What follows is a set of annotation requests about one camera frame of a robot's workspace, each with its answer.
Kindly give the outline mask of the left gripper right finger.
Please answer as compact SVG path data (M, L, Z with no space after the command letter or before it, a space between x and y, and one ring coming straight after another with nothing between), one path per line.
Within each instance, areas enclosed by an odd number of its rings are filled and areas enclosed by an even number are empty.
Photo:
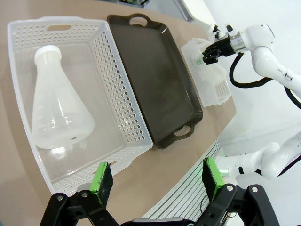
M237 213L245 226L279 225L264 188L255 184L243 189L225 183L212 157L203 160L202 182L209 205L195 222L196 226L220 226L228 213Z

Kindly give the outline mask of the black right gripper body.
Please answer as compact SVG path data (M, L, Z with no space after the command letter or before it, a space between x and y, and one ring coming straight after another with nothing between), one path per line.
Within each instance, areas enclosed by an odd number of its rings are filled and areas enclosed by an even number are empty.
M231 56L235 54L230 42L230 38L224 38L217 42L217 49L219 50L219 56Z

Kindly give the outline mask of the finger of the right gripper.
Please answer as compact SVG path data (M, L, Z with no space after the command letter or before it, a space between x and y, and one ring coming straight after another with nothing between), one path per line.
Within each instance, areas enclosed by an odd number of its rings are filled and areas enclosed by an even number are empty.
M218 63L219 55L206 55L203 57L205 64L215 64Z
M203 51L204 56L208 55L217 55L219 52L218 47L215 44L211 44L207 46L206 49Z

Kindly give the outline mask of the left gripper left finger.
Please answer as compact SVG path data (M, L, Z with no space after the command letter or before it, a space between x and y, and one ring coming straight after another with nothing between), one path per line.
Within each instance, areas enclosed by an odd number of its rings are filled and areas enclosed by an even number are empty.
M40 222L41 226L75 226L80 219L88 219L93 226L117 226L106 209L113 186L111 165L101 162L88 189L68 196L53 194Z

